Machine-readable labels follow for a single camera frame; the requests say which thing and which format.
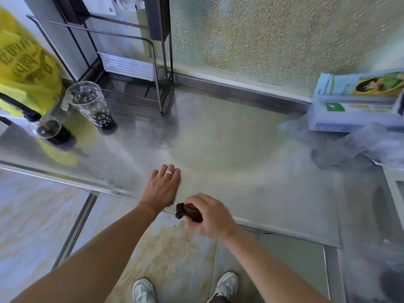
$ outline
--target yellow bag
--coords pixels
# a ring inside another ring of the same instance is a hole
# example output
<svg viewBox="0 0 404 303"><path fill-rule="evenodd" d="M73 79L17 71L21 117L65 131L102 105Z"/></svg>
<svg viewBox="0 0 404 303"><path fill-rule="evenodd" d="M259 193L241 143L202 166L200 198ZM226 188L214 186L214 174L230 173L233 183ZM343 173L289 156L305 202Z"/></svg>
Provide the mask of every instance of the yellow bag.
<svg viewBox="0 0 404 303"><path fill-rule="evenodd" d="M0 8L0 92L44 114L62 89L58 65L35 38ZM0 100L13 116L21 113Z"/></svg>

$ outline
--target white plastic basket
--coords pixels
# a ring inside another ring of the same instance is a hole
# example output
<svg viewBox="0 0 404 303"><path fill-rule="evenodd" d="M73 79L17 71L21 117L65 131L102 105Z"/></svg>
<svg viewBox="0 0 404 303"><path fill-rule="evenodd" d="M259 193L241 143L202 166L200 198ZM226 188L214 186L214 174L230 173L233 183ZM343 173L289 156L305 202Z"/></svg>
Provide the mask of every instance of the white plastic basket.
<svg viewBox="0 0 404 303"><path fill-rule="evenodd" d="M139 79L154 81L153 64L141 60L109 55L98 52L101 56L104 70L122 74L124 76L138 77Z"/></svg>

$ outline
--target marble floor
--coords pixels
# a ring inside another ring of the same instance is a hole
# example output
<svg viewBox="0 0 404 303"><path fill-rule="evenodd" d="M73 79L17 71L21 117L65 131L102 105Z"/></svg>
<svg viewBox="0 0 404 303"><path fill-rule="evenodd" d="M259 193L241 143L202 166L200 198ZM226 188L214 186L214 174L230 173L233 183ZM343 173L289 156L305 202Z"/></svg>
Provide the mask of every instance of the marble floor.
<svg viewBox="0 0 404 303"><path fill-rule="evenodd" d="M0 302L48 273L88 192L0 170Z"/></svg>
<svg viewBox="0 0 404 303"><path fill-rule="evenodd" d="M133 208L130 200L98 198L73 252ZM322 245L249 231L261 246L328 296ZM204 303L227 271L239 276L235 303L263 302L245 270L222 244L186 230L184 222L173 214L160 213L140 239L106 302L132 302L134 281L147 277L155 287L158 303Z"/></svg>

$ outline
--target white sneaker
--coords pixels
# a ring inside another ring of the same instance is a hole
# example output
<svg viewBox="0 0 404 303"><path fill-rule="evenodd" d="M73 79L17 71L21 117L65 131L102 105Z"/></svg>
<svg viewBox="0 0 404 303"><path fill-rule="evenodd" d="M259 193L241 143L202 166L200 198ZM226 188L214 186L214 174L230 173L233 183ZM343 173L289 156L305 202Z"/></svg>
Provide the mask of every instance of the white sneaker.
<svg viewBox="0 0 404 303"><path fill-rule="evenodd" d="M220 280L217 282L213 296L211 296L206 303L209 303L215 296L225 296L226 298L231 300L237 294L237 289L238 289L237 275L233 272L227 272L224 275L222 275Z"/></svg>
<svg viewBox="0 0 404 303"><path fill-rule="evenodd" d="M146 278L134 282L132 296L133 303L156 303L154 287Z"/></svg>

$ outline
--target textured glass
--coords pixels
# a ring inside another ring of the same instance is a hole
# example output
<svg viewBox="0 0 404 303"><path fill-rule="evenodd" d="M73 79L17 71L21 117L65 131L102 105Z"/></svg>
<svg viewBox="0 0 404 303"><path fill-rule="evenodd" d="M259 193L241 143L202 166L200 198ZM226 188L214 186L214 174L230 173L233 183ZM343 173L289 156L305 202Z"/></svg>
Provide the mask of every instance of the textured glass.
<svg viewBox="0 0 404 303"><path fill-rule="evenodd" d="M368 70L371 52L404 26L403 8L404 0L170 0L174 62L313 91L322 71Z"/></svg>

